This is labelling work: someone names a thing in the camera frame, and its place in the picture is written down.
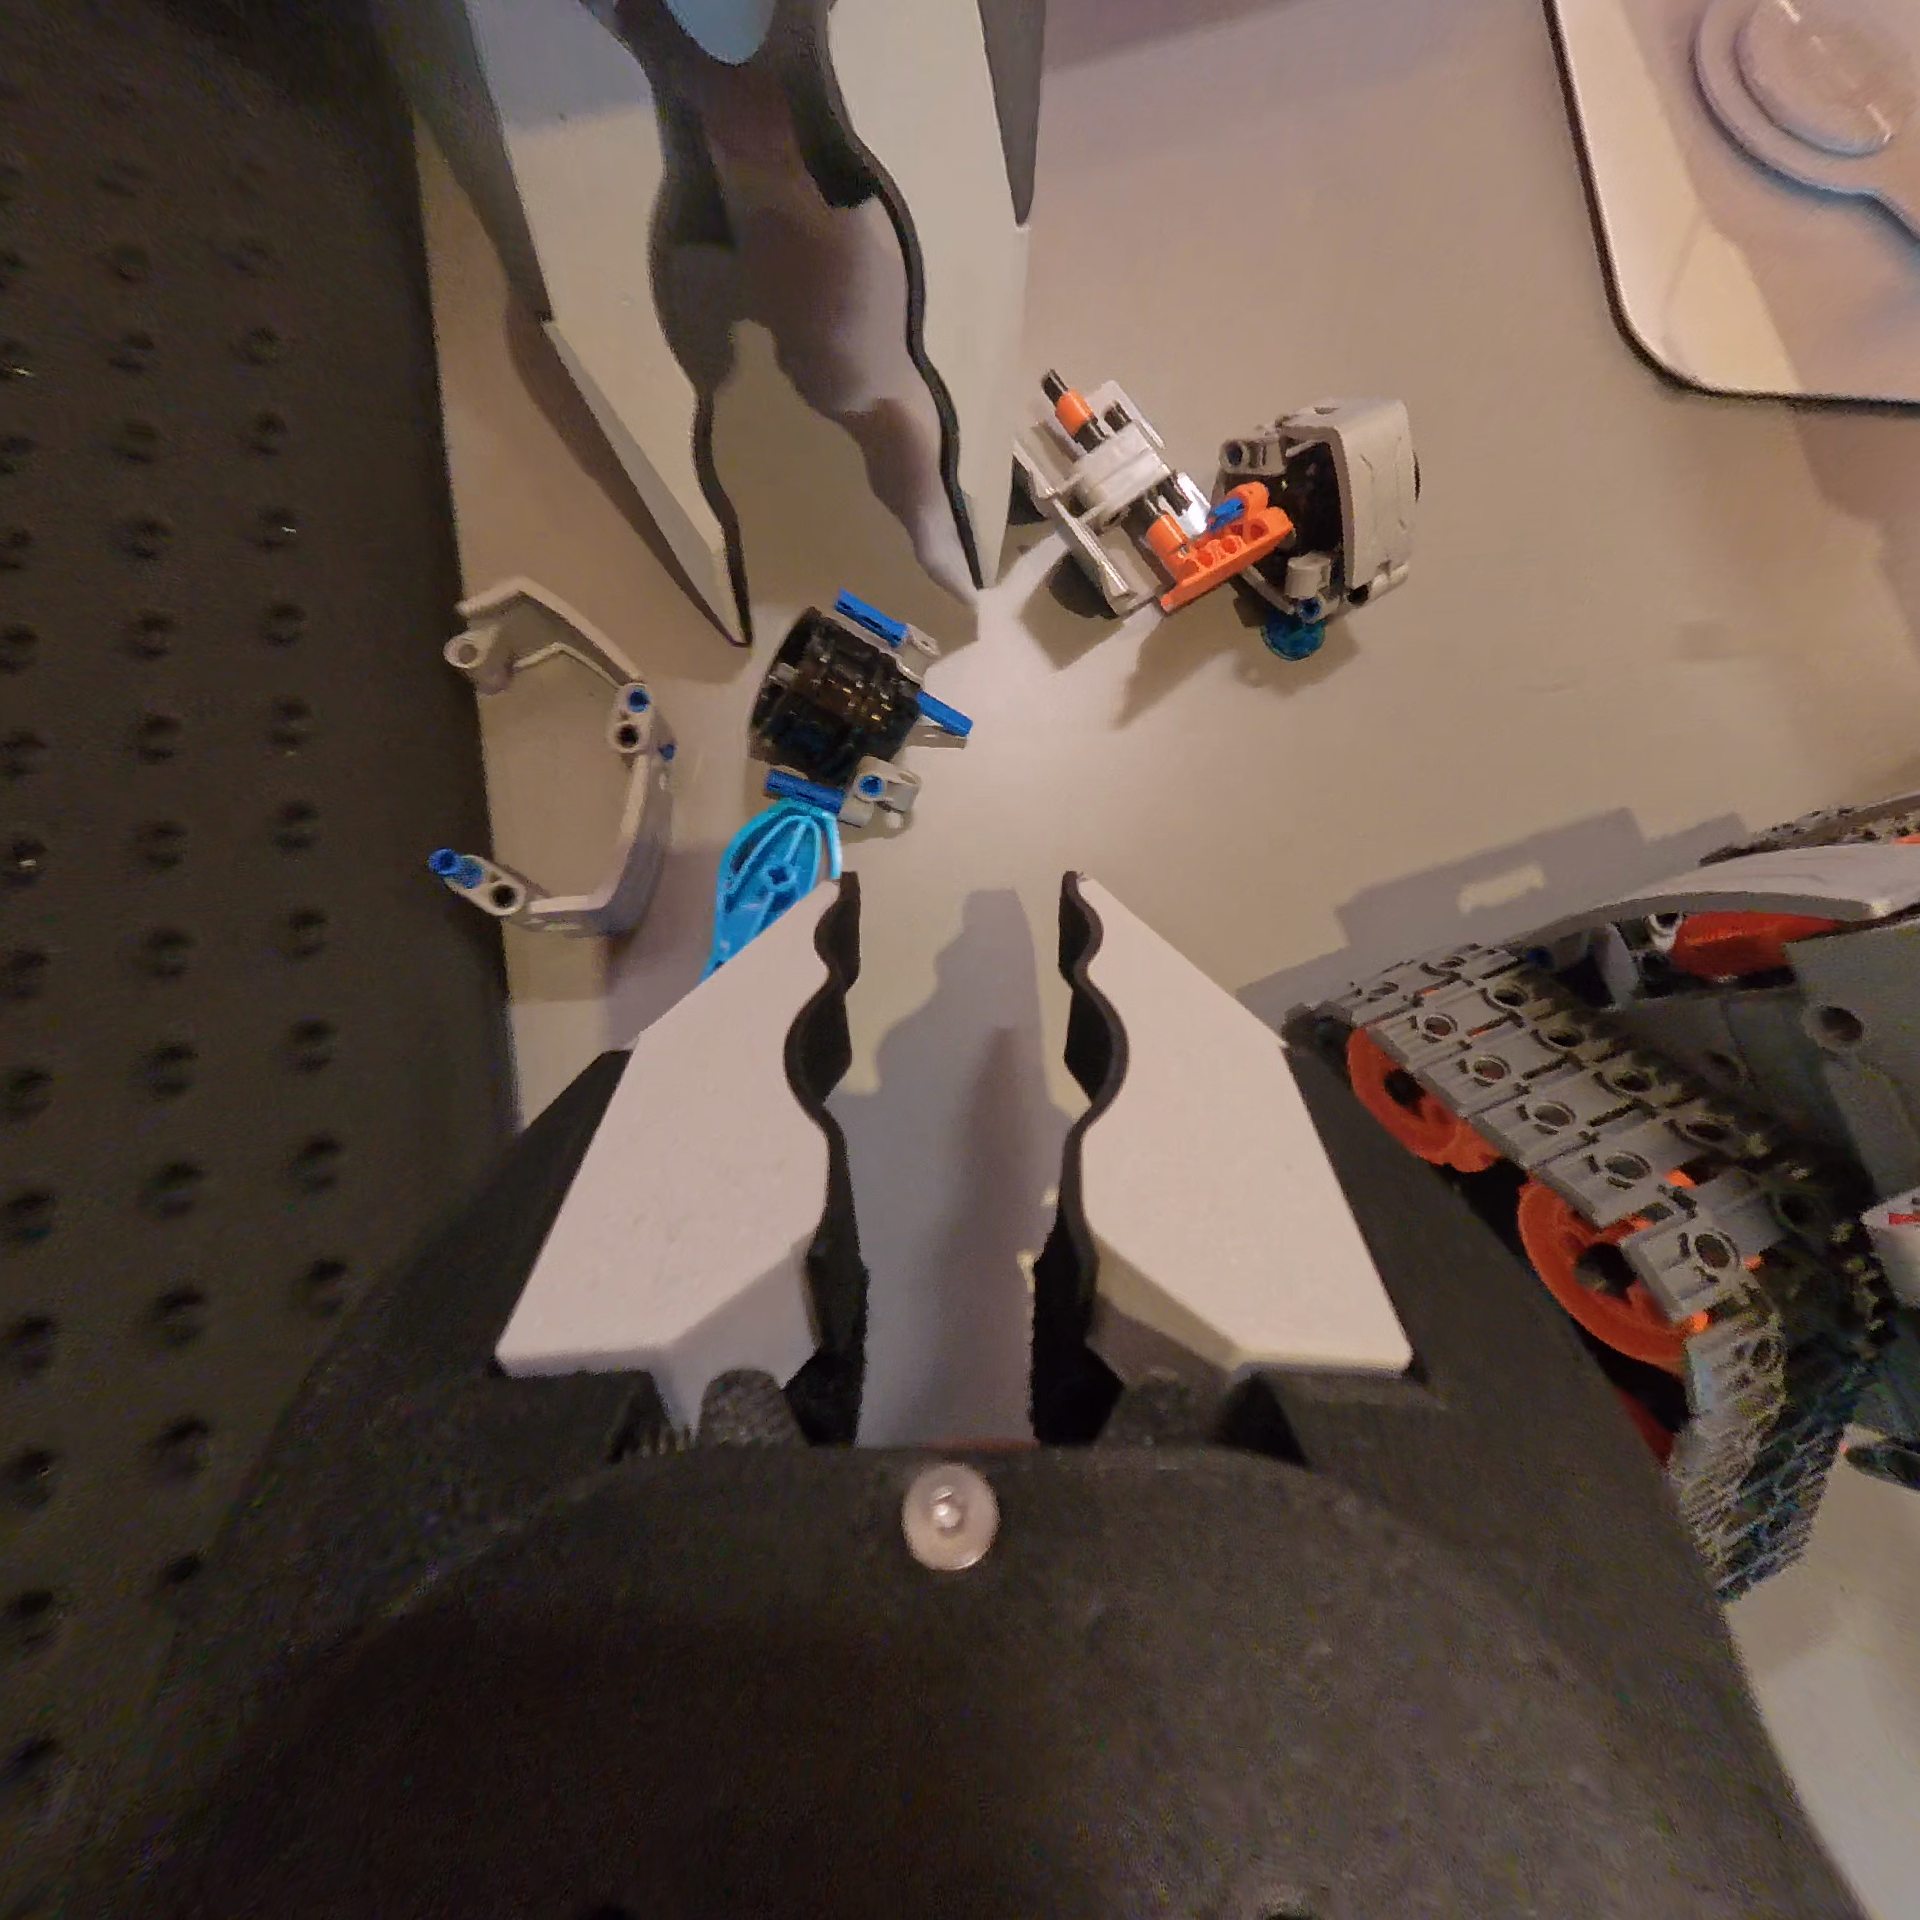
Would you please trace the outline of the black wheel brick assembly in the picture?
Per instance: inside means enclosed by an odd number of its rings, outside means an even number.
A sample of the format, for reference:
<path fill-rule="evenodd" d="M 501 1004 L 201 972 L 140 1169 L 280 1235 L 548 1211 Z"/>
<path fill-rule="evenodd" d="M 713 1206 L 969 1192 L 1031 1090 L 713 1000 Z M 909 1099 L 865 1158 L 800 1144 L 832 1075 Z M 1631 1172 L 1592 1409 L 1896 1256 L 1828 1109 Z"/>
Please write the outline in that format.
<path fill-rule="evenodd" d="M 927 693 L 924 670 L 941 648 L 873 604 L 838 593 L 806 609 L 770 661 L 750 718 L 750 749 L 762 794 L 869 827 L 906 819 L 920 779 L 901 765 L 919 729 L 966 741 L 970 720 Z"/>

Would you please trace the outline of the grey orange brick assembly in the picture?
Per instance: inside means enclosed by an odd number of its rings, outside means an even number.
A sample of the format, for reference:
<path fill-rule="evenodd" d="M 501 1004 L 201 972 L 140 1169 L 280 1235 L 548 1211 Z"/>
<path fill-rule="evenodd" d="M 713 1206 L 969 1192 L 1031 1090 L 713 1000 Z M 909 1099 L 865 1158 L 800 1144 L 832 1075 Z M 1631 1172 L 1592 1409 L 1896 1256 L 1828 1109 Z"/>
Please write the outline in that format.
<path fill-rule="evenodd" d="M 1201 486 L 1119 385 L 1039 386 L 1015 485 L 1113 617 L 1237 593 L 1266 652 L 1305 661 L 1405 582 L 1421 476 L 1404 402 L 1322 400 L 1224 438 Z"/>

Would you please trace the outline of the grey curved panel brick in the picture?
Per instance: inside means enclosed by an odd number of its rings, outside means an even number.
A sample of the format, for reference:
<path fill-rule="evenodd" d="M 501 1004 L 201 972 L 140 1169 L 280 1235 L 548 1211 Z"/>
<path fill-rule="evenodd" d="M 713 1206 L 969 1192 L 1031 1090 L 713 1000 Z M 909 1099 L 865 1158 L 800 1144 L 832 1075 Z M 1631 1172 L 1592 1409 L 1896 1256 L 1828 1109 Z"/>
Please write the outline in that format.
<path fill-rule="evenodd" d="M 434 849 L 434 880 L 494 921 L 566 938 L 622 938 L 641 923 L 655 897 L 671 824 L 671 770 L 678 744 L 630 653 L 575 609 L 530 578 L 506 578 L 457 606 L 460 629 L 445 664 L 480 701 L 519 694 L 519 684 L 589 680 L 600 694 L 591 746 L 519 757 L 546 798 L 561 777 L 614 779 L 614 814 L 588 834 L 584 886 L 553 892 L 495 856 Z"/>

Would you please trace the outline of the grey orange tracked toy robot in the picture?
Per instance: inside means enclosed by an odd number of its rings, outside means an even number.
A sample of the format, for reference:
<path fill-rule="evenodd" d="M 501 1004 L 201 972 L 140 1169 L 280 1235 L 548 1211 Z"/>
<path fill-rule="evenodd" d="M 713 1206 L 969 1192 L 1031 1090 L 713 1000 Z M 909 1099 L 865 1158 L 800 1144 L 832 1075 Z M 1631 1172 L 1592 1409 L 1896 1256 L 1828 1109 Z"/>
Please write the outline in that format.
<path fill-rule="evenodd" d="M 1485 1189 L 1661 1451 L 1721 1601 L 1833 1470 L 1914 1490 L 1918 798 L 1826 808 L 1287 1013 Z"/>

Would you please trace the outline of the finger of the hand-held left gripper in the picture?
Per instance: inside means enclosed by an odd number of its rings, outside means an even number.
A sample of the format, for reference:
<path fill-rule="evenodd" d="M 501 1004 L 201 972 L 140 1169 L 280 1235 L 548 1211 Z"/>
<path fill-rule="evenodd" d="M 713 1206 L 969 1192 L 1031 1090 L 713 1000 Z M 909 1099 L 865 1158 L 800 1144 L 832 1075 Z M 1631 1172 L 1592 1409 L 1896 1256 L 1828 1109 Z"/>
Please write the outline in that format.
<path fill-rule="evenodd" d="M 655 306 L 665 155 L 639 61 L 574 2 L 372 2 L 372 24 L 688 585 L 746 648 L 736 526 L 709 501 L 697 390 Z"/>
<path fill-rule="evenodd" d="M 1012 492 L 1045 35 L 1042 2 L 830 10 L 838 113 L 903 251 L 905 352 L 973 588 L 996 581 Z"/>

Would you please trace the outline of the blue brick separator tool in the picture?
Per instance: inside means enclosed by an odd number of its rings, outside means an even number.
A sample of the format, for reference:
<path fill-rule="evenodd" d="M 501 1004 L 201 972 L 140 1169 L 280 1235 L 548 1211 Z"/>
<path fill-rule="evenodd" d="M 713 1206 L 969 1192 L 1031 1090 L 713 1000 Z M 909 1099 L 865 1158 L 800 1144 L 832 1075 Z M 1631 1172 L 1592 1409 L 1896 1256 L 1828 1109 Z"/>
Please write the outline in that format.
<path fill-rule="evenodd" d="M 806 801 L 774 801 L 726 844 L 716 868 L 710 941 L 701 979 L 774 925 L 820 883 L 844 872 L 833 816 Z"/>

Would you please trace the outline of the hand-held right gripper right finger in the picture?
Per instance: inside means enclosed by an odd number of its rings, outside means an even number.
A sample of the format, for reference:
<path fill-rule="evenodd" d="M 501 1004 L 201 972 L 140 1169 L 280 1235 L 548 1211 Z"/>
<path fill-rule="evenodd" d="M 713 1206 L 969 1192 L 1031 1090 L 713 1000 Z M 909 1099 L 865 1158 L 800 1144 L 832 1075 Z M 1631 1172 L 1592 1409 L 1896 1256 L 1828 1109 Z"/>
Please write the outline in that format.
<path fill-rule="evenodd" d="M 1413 1349 L 1277 1033 L 1086 873 L 1063 875 L 1054 1403 L 1170 1376 L 1398 1379 Z"/>

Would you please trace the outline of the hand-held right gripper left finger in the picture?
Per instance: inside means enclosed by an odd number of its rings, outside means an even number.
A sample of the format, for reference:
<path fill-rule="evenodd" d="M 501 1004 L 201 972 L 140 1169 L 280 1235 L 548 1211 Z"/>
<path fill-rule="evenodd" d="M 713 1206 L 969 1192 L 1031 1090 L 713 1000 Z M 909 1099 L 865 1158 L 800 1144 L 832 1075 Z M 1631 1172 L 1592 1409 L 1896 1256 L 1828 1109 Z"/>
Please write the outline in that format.
<path fill-rule="evenodd" d="M 645 1374 L 693 1426 L 719 1376 L 790 1386 L 822 1346 L 806 1256 L 830 1146 L 785 1044 L 853 902 L 818 883 L 636 1038 L 495 1339 L 504 1376 Z"/>

